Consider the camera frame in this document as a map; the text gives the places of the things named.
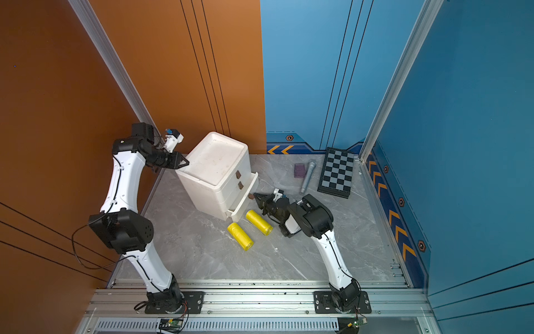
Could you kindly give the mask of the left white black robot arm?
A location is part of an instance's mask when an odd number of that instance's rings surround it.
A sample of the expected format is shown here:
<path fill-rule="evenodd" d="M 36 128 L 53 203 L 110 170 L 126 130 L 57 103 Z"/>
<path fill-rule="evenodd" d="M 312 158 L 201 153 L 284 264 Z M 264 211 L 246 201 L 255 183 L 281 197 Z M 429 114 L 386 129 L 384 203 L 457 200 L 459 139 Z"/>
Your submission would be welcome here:
<path fill-rule="evenodd" d="M 165 267 L 154 246 L 154 226 L 139 213 L 140 177 L 146 166 L 177 170 L 189 165 L 175 152 L 183 135 L 170 129 L 164 146 L 158 148 L 146 135 L 132 135 L 113 143 L 113 175 L 100 213 L 88 226 L 104 245 L 130 261 L 147 289 L 150 303 L 182 304 L 182 293 L 173 274 Z"/>

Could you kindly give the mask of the yellow roll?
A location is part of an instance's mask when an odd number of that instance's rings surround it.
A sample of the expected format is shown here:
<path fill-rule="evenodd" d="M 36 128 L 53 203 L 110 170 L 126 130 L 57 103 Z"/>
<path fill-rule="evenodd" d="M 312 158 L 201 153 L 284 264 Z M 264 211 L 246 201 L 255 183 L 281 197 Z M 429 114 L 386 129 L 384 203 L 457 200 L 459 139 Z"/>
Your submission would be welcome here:
<path fill-rule="evenodd" d="M 228 226 L 228 232 L 239 243 L 244 251 L 248 251 L 253 245 L 253 240 L 240 227 L 238 223 L 232 223 Z"/>
<path fill-rule="evenodd" d="M 246 219 L 254 225 L 261 233 L 268 236 L 273 231 L 273 227 L 261 215 L 254 210 L 249 210 L 246 213 Z"/>

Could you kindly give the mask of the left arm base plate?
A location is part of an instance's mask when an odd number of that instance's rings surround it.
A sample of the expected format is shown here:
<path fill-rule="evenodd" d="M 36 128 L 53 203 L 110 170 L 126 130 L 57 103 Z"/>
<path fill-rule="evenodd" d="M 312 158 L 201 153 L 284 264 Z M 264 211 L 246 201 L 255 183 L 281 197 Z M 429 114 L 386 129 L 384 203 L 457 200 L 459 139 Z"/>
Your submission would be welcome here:
<path fill-rule="evenodd" d="M 180 292 L 178 296 L 172 293 L 158 292 L 156 294 L 147 294 L 147 303 L 145 307 L 146 314 L 157 315 L 198 315 L 201 313 L 204 301 L 204 292 Z"/>

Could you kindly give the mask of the white three-drawer cabinet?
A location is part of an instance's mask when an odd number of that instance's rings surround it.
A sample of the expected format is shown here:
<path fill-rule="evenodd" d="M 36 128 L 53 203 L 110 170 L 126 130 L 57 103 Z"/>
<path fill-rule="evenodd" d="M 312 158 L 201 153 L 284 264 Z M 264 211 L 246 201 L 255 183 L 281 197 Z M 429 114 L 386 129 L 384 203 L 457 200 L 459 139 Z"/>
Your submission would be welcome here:
<path fill-rule="evenodd" d="M 239 222 L 258 185 L 248 146 L 210 132 L 186 158 L 189 165 L 177 170 L 177 175 L 196 209 Z"/>

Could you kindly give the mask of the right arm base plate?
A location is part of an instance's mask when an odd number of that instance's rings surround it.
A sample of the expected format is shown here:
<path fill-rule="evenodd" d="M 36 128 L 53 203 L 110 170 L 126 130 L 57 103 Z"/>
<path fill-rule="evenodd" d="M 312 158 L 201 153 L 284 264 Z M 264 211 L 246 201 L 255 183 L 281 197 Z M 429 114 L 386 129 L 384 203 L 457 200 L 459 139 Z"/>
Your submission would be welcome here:
<path fill-rule="evenodd" d="M 361 291 L 353 299 L 343 298 L 332 291 L 315 291 L 313 297 L 317 314 L 372 313 L 371 302 L 365 291 Z"/>

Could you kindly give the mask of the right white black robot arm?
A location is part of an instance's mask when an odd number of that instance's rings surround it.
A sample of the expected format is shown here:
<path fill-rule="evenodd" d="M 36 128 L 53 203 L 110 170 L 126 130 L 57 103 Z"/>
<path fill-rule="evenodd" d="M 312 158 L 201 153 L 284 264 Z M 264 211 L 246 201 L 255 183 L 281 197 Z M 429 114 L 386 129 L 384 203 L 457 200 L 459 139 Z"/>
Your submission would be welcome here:
<path fill-rule="evenodd" d="M 311 194 L 296 202 L 279 193 L 254 193 L 253 196 L 261 214 L 277 223 L 285 237 L 303 232 L 311 238 L 327 269 L 335 307 L 342 312 L 354 309 L 362 288 L 350 273 L 337 246 L 332 212 Z"/>

